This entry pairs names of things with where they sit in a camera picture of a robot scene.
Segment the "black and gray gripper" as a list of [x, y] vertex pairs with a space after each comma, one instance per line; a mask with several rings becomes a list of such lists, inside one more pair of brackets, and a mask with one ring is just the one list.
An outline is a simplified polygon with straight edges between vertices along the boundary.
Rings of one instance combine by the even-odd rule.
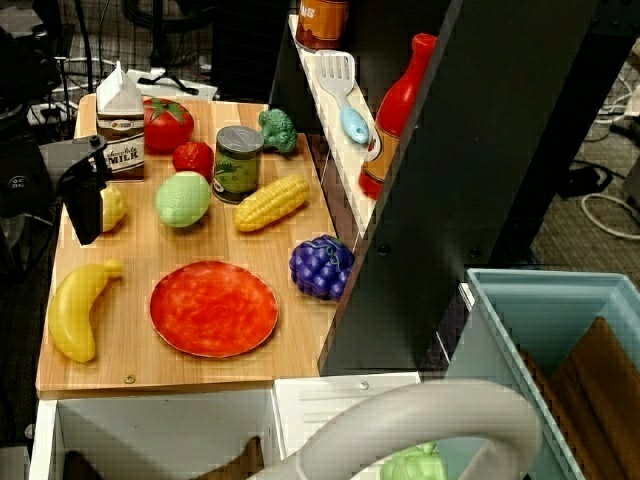
[[81, 245], [91, 244], [102, 233], [101, 192], [113, 178], [104, 157], [106, 146], [97, 134], [39, 146], [48, 174], [61, 176], [56, 193]]

